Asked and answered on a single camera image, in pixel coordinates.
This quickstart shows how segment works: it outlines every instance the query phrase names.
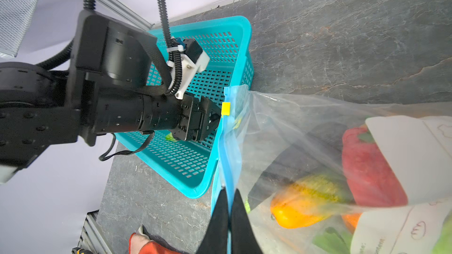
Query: red cloth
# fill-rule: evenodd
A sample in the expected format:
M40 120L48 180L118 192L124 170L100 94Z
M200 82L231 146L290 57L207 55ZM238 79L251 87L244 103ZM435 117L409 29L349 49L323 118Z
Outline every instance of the red cloth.
M161 246L154 240L133 233L129 239L129 254L180 254Z

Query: plastic bag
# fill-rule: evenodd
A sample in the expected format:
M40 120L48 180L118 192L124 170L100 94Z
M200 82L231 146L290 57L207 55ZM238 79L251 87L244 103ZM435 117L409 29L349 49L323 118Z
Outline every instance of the plastic bag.
M240 189L265 253L450 253L452 102L353 104L246 86L225 96L216 178Z

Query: dark gray marble countertop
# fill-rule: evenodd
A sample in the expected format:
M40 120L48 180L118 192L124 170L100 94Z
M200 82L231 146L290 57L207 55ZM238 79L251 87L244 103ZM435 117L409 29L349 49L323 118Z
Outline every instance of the dark gray marble countertop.
M452 0L240 0L176 24L235 15L253 27L252 90L373 104L452 100ZM118 254L142 223L194 253L210 200L210 191L187 199L136 156L116 156L98 222Z

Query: white paper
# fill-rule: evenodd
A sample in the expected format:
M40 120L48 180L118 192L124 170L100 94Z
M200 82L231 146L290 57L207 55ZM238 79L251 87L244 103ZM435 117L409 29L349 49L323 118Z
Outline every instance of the white paper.
M350 254L429 254L452 209L452 201L364 212Z
M451 117L374 117L366 125L410 205L452 196Z

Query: green vegetable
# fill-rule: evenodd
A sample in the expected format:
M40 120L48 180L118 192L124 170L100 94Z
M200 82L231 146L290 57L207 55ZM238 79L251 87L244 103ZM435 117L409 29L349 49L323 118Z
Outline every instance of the green vegetable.
M452 213L444 220L441 235L432 250L432 254L450 253L452 253Z
M329 227L323 234L316 235L312 243L329 254L350 254L352 237L347 231L339 233L335 228Z
M361 133L358 135L358 138L364 141L365 143L375 143L375 139L373 139L373 136L371 135L370 132Z
M246 199L245 203L245 211L248 214L249 212L251 212L251 208L250 208L250 204L248 203L248 199Z
M176 139L173 137L173 134L172 134L172 133L169 133L169 134L165 137L165 139L168 140L168 141L176 141Z

